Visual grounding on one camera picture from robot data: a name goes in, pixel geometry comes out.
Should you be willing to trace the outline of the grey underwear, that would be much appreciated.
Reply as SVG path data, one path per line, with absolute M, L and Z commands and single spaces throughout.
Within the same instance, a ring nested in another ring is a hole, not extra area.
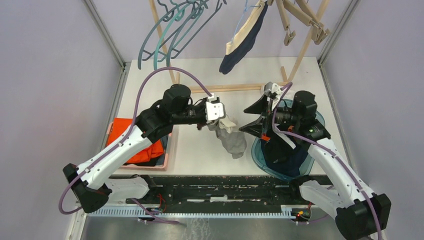
M 228 115 L 225 118 L 211 122 L 208 130 L 215 132 L 223 148 L 233 159 L 241 158 L 247 148 L 245 133 L 239 130 L 237 121 Z

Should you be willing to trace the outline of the black white-band underwear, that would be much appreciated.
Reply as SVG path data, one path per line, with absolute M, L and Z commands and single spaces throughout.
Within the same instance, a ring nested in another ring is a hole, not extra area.
M 297 143 L 290 146 L 284 139 L 269 130 L 260 139 L 261 150 L 267 166 L 301 165 L 308 156 Z

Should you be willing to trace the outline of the teal clip hanger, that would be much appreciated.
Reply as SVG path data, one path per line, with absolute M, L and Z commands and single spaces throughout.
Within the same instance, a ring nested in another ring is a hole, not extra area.
M 166 66 L 171 66 L 171 60 L 176 59 L 201 30 L 212 20 L 217 13 L 227 5 L 226 0 L 217 0 L 209 16 L 203 16 L 209 9 L 208 0 L 186 0 L 190 13 L 182 18 L 183 22 L 171 34 L 170 51 L 165 56 Z
M 172 53 L 172 50 L 167 46 L 167 42 L 172 39 L 178 31 L 182 28 L 178 26 L 172 33 L 167 33 L 162 28 L 162 24 L 165 23 L 168 26 L 175 22 L 180 22 L 186 15 L 186 8 L 191 3 L 190 1 L 183 0 L 181 2 L 175 2 L 169 0 L 168 3 L 164 3 L 161 0 L 150 0 L 149 7 L 152 13 L 154 25 L 143 40 L 139 49 L 137 57 L 137 68 L 142 69 L 143 62 L 153 60 L 153 68 L 157 69 L 158 63 L 165 61 Z M 158 40 L 155 44 L 155 49 L 148 50 L 148 42 L 151 41 L 151 37 L 156 33 Z
M 186 10 L 185 10 L 185 17 L 188 15 L 190 13 L 190 10 L 189 10 L 189 7 L 187 7 L 186 8 Z M 174 30 L 176 30 L 177 29 L 177 27 L 178 26 L 180 26 L 180 24 L 183 22 L 183 19 L 180 21 L 180 22 L 175 22 L 175 23 L 173 23 L 173 24 L 171 24 L 171 25 L 167 25 L 166 23 L 162 23 L 161 25 L 162 25 L 162 28 L 165 30 L 165 31 L 167 31 L 167 33 L 168 34 L 170 34 L 170 33 L 172 33 Z M 171 39 L 167 42 L 167 46 L 171 49 L 171 47 L 170 47 L 170 43 L 171 43 Z M 159 69 L 160 68 L 160 65 L 164 65 L 164 66 L 166 66 L 166 61 L 164 60 L 164 61 L 162 61 L 162 62 L 160 62 L 160 63 L 158 63 L 157 64 L 157 69 Z

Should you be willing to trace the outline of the navy cream-band underwear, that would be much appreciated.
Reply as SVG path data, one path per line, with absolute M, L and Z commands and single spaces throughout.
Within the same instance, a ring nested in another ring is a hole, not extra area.
M 225 55 L 218 70 L 224 75 L 231 72 L 255 45 L 268 11 L 268 2 L 259 0 L 250 8 L 251 12 L 244 24 L 236 27 L 237 31 L 225 45 Z

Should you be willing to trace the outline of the light blue hanger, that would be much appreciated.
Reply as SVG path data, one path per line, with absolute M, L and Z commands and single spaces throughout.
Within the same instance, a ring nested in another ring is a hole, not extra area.
M 251 10 L 251 9 L 260 8 L 260 7 L 261 7 L 261 4 L 260 3 L 257 3 L 255 5 L 253 5 L 253 4 L 249 4 L 249 0 L 245 0 L 242 15 L 241 15 L 240 19 L 237 22 L 237 25 L 236 25 L 236 27 L 234 29 L 234 32 L 233 32 L 233 36 L 232 36 L 232 38 L 230 40 L 230 43 L 231 44 L 234 42 L 235 36 L 236 36 L 237 32 L 240 30 L 241 22 L 245 18 L 245 15 L 247 14 L 247 12 L 249 10 Z

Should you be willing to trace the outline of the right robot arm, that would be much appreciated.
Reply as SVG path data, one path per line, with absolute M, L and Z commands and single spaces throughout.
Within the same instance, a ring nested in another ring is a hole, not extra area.
M 258 138 L 267 169 L 291 178 L 294 187 L 288 196 L 293 203 L 308 201 L 319 207 L 347 240 L 371 234 L 382 239 L 392 203 L 386 194 L 377 194 L 364 183 L 341 157 L 331 134 L 317 119 L 317 108 L 315 95 L 305 90 L 294 94 L 291 105 L 275 93 L 263 95 L 244 110 L 258 118 L 241 131 Z M 333 189 L 301 174 L 308 157 L 324 170 Z

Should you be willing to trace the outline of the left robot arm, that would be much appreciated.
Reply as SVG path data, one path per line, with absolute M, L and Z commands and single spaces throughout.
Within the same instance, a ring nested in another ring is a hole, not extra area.
M 171 134 L 175 125 L 196 125 L 201 130 L 225 117 L 219 97 L 212 95 L 192 104 L 189 87 L 174 84 L 101 152 L 79 165 L 66 165 L 62 170 L 68 181 L 66 190 L 72 190 L 87 214 L 111 201 L 141 199 L 150 204 L 158 191 L 144 177 L 114 179 L 111 175 L 137 153 Z

